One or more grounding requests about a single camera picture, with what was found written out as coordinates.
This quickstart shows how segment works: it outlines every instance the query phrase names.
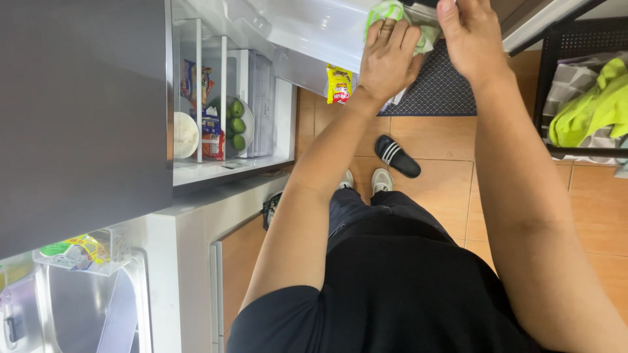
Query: white sneaker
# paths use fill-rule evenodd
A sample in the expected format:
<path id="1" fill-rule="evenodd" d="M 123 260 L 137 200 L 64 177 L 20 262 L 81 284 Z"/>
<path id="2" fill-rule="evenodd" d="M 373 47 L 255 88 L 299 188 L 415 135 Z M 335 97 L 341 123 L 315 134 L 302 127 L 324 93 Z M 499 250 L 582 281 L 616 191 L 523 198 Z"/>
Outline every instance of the white sneaker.
<path id="1" fill-rule="evenodd" d="M 380 191 L 393 190 L 393 176 L 387 170 L 380 168 L 373 173 L 371 178 L 371 186 L 373 186 L 373 195 Z"/>
<path id="2" fill-rule="evenodd" d="M 351 171 L 348 169 L 345 172 L 345 176 L 342 177 L 340 185 L 338 185 L 338 189 L 343 188 L 353 188 L 353 174 L 351 174 Z"/>

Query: black slide sandal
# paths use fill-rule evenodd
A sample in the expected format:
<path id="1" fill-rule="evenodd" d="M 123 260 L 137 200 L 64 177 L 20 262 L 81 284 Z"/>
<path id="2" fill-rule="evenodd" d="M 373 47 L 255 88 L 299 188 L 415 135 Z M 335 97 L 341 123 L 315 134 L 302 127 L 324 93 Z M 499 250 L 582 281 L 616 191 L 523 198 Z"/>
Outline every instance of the black slide sandal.
<path id="1" fill-rule="evenodd" d="M 382 135 L 375 141 L 375 153 L 384 163 L 408 178 L 421 174 L 421 167 L 390 136 Z"/>

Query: green cloth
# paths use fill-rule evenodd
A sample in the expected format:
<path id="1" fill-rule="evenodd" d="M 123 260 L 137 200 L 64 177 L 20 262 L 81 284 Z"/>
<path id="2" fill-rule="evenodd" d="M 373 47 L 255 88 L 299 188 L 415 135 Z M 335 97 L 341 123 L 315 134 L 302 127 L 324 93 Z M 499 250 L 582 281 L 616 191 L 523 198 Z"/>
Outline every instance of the green cloth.
<path id="1" fill-rule="evenodd" d="M 628 71 L 618 58 L 604 65 L 595 87 L 562 107 L 549 125 L 549 138 L 559 147 L 578 147 L 611 124 L 611 138 L 628 133 Z"/>
<path id="2" fill-rule="evenodd" d="M 364 30 L 364 42 L 366 42 L 366 34 L 369 27 L 373 22 L 379 19 L 392 18 L 396 21 L 405 19 L 410 22 L 410 17 L 403 11 L 403 4 L 398 0 L 384 0 L 381 3 L 373 6 L 369 11 L 369 17 L 366 20 L 366 29 Z M 440 30 L 432 26 L 420 26 L 421 27 L 421 39 L 416 44 L 414 49 L 414 55 L 419 53 L 425 54 L 431 52 L 434 49 L 434 42 L 436 41 Z"/>

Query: shoe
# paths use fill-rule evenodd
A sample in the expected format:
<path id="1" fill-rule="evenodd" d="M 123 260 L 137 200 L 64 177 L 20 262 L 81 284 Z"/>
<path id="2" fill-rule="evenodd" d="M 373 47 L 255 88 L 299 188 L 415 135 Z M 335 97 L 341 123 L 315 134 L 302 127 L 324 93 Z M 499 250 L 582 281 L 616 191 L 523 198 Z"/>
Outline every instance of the shoe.
<path id="1" fill-rule="evenodd" d="M 342 177 L 340 185 L 338 185 L 339 190 L 344 188 L 353 188 L 353 174 L 351 174 L 351 171 L 348 169 L 345 172 L 345 176 Z"/>
<path id="2" fill-rule="evenodd" d="M 382 135 L 375 141 L 375 154 L 387 165 L 397 169 L 408 178 L 416 178 L 421 174 L 419 164 L 390 136 Z"/>
<path id="3" fill-rule="evenodd" d="M 380 168 L 373 173 L 371 178 L 371 186 L 373 186 L 373 195 L 380 191 L 393 190 L 393 176 L 387 170 Z"/>

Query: gray refrigerator door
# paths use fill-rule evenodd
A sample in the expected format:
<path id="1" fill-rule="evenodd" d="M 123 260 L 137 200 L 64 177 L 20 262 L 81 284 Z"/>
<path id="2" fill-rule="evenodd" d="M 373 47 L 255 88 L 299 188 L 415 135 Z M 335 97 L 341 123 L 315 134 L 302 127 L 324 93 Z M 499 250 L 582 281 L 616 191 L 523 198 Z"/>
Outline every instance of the gray refrigerator door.
<path id="1" fill-rule="evenodd" d="M 171 205 L 170 32 L 163 0 L 1 1 L 0 259 Z"/>

